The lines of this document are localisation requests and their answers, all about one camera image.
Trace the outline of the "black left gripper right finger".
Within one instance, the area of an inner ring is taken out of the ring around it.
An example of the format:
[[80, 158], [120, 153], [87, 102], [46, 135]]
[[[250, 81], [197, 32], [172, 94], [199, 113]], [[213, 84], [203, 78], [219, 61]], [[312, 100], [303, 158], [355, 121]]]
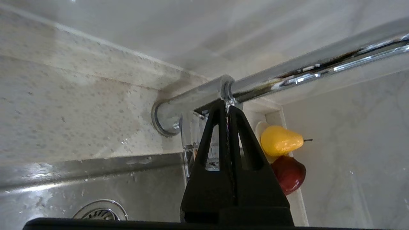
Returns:
[[229, 150], [234, 177], [234, 202], [228, 224], [292, 226], [290, 205], [244, 112], [229, 108]]

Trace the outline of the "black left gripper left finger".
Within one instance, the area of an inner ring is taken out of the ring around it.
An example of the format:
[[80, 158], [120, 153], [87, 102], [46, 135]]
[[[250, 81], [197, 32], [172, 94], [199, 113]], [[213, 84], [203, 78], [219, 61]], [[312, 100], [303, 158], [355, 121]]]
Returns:
[[[219, 170], [206, 170], [213, 129], [218, 126]], [[233, 172], [229, 153], [227, 112], [224, 102], [211, 106], [183, 199], [183, 223], [218, 223], [219, 212], [234, 205]]]

